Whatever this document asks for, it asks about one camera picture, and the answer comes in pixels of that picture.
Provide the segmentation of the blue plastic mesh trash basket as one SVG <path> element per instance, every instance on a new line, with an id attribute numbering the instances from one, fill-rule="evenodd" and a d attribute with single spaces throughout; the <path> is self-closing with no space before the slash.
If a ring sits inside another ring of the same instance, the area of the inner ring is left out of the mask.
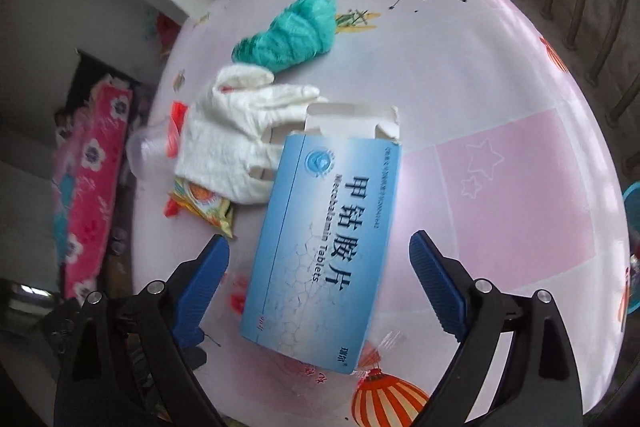
<path id="1" fill-rule="evenodd" d="M 639 309 L 640 183 L 634 182 L 623 194 L 629 236 L 629 295 L 627 314 Z"/>

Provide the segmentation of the blue medicine tablet box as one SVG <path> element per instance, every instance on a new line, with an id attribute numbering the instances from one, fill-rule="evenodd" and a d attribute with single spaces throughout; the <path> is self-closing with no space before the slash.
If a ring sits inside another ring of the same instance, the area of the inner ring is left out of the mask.
<path id="1" fill-rule="evenodd" d="M 355 372 L 390 243 L 401 160 L 394 106 L 314 103 L 283 141 L 241 335 Z"/>

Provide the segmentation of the colourful snack wrapper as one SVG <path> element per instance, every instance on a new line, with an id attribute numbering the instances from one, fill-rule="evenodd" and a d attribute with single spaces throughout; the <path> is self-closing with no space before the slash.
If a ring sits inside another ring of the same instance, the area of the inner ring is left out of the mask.
<path id="1" fill-rule="evenodd" d="M 189 211 L 209 223 L 227 239 L 232 239 L 234 206 L 230 200 L 186 179 L 175 178 L 164 208 L 164 216 L 175 217 L 181 210 Z"/>

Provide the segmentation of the clear plastic cup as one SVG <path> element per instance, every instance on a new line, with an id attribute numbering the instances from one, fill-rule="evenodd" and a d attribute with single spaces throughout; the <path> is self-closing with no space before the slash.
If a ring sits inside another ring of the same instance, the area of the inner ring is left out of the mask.
<path id="1" fill-rule="evenodd" d="M 170 118 L 138 128 L 126 143 L 129 167 L 138 179 L 173 173 L 178 157 L 180 133 Z"/>

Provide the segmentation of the teal yarn bundle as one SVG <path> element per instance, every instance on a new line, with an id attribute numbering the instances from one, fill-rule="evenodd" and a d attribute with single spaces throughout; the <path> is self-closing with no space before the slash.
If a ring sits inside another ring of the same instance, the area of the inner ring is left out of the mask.
<path id="1" fill-rule="evenodd" d="M 268 29 L 243 38 L 231 53 L 233 63 L 283 72 L 326 54 L 336 33 L 335 0 L 295 0 Z"/>

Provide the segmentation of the pink floral quilt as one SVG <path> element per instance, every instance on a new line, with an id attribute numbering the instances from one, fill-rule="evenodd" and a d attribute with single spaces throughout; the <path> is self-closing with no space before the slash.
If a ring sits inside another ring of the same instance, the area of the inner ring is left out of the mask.
<path id="1" fill-rule="evenodd" d="M 110 75 L 75 110 L 53 154 L 53 242 L 62 297 L 98 288 L 134 92 Z"/>

